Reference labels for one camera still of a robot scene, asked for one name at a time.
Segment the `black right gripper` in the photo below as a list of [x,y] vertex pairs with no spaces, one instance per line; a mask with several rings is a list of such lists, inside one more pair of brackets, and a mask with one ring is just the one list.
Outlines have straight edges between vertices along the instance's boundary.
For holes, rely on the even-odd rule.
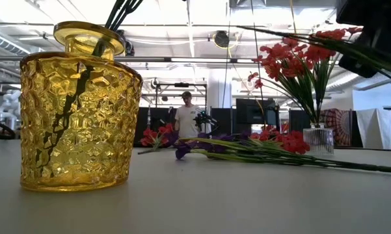
[[[336,0],[336,22],[348,25],[345,29],[351,34],[364,29],[391,34],[391,0]],[[364,78],[378,72],[371,64],[362,63],[362,58],[348,55],[343,55],[338,65]]]

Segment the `red artificial flower bunch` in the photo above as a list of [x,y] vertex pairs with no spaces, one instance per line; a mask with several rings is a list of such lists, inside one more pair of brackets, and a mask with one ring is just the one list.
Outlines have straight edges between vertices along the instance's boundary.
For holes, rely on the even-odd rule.
[[273,47],[261,46],[260,51],[267,56],[259,55],[254,61],[264,68],[269,81],[305,111],[312,127],[322,128],[321,106],[338,60],[336,52],[291,38]]
[[262,131],[261,133],[252,133],[249,138],[251,140],[267,141],[269,140],[270,133],[268,131]]
[[294,131],[292,133],[269,131],[269,133],[269,140],[260,142],[272,143],[285,151],[299,155],[304,155],[310,150],[309,145],[303,140],[303,134],[298,131]]
[[178,132],[171,123],[158,128],[157,131],[147,128],[143,132],[143,138],[140,140],[143,146],[150,146],[148,150],[138,152],[139,155],[152,153],[163,148],[169,148],[178,141]]

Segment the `clear ribbed glass vase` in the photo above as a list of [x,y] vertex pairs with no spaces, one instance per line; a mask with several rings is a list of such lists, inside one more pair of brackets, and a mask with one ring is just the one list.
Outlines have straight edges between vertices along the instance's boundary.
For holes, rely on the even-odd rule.
[[334,133],[324,123],[311,123],[303,129],[303,140],[309,145],[311,155],[334,155]]

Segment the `white draped cover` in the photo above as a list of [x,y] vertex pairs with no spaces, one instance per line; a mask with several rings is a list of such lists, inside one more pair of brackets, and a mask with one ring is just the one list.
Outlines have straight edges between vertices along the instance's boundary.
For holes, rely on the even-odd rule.
[[364,148],[391,150],[391,110],[358,110],[357,123]]

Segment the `patterned mandala tapestry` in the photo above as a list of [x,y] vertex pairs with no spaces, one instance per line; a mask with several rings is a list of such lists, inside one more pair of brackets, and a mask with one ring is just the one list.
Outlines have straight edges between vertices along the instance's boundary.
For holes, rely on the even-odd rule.
[[352,117],[350,110],[327,109],[321,112],[320,120],[332,129],[335,146],[350,146]]

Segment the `black partition panel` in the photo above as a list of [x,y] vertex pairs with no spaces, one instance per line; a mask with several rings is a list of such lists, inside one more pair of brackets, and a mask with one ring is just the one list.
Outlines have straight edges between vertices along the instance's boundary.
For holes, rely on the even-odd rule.
[[175,121],[176,109],[160,107],[140,107],[137,115],[137,124],[135,129],[134,145],[141,146],[141,139],[144,138],[144,131],[149,128],[158,131],[160,127],[167,124],[173,124]]
[[290,131],[302,132],[303,129],[310,128],[310,118],[303,110],[289,111],[289,125]]
[[218,128],[213,135],[230,135],[232,133],[232,111],[231,109],[212,108],[211,117],[218,122]]

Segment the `black monitor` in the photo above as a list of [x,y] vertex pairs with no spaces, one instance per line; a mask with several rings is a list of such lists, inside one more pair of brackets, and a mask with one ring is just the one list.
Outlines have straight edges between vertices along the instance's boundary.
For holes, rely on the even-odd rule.
[[236,120],[239,124],[276,125],[276,104],[273,100],[236,99]]

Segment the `long ceiling light bar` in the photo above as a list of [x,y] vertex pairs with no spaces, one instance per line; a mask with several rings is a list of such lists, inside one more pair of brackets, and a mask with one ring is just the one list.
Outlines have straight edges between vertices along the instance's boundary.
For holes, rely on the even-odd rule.
[[196,57],[115,57],[117,62],[180,62],[180,63],[232,63],[254,64],[252,59],[245,58],[196,58]]

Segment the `person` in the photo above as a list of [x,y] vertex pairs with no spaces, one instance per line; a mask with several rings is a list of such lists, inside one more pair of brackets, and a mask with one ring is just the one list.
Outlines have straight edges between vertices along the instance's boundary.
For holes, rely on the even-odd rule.
[[182,94],[184,105],[179,107],[175,115],[175,130],[180,138],[194,138],[201,132],[200,127],[196,125],[195,118],[201,112],[201,109],[192,104],[192,95],[189,91]]

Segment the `black metal frame rig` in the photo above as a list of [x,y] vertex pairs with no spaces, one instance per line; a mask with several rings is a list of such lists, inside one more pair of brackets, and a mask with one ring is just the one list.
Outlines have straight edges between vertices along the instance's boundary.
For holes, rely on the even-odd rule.
[[[172,84],[159,84],[159,85],[160,85],[160,89],[155,91],[155,98],[156,98],[156,99],[158,99],[158,97],[159,97],[159,95],[160,95],[160,92],[165,90],[165,87],[166,87],[166,86],[171,86]],[[207,88],[206,84],[174,83],[173,86],[176,87],[176,88],[198,88],[199,86],[203,86],[205,90],[206,90],[206,88]],[[182,99],[182,94],[183,94],[185,91],[183,91],[183,92],[179,95],[179,97],[180,97],[181,99]],[[203,128],[201,123],[196,123],[196,125],[197,125],[198,127],[200,127],[201,132],[202,132],[202,130],[205,131],[205,127]]]

